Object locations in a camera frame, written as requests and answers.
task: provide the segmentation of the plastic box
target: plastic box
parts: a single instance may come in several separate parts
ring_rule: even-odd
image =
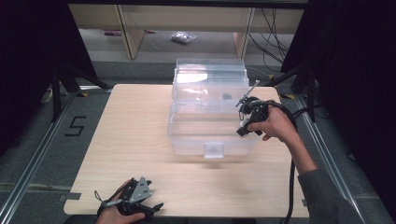
[[[249,90],[241,60],[179,59],[168,137],[177,155],[247,155],[259,137],[242,138],[236,103]]]

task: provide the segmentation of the light wooden table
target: light wooden table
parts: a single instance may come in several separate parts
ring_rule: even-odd
[[[166,135],[172,103],[170,85],[115,86],[71,192],[66,214],[96,214],[102,199],[131,177],[151,180],[153,196],[143,204],[164,203],[164,217],[284,217],[289,208],[290,154],[277,139],[259,141],[247,156],[205,159],[178,156]],[[273,88],[251,95],[279,101]],[[308,217],[295,180],[294,217]]]

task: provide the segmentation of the gray sleeve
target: gray sleeve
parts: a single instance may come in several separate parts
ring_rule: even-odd
[[[325,170],[299,175],[298,180],[308,205],[309,223],[363,223]]]

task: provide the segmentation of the crumpled plastic bag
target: crumpled plastic bag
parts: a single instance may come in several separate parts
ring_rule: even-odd
[[[191,42],[192,40],[194,40],[196,37],[197,37],[196,35],[192,35],[187,32],[178,31],[178,32],[172,34],[171,39],[178,43],[187,44],[187,43]]]

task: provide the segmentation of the person's left hand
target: person's left hand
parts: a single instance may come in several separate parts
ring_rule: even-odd
[[[123,183],[123,185],[120,188],[122,188],[128,182],[129,180]],[[116,197],[114,197],[113,201],[116,201],[120,197],[120,195],[121,193],[119,193]],[[144,213],[136,213],[130,216],[123,216],[122,214],[120,214],[117,206],[111,206],[105,208],[102,211],[98,220],[96,221],[96,224],[130,224],[139,221],[143,218],[145,218]]]

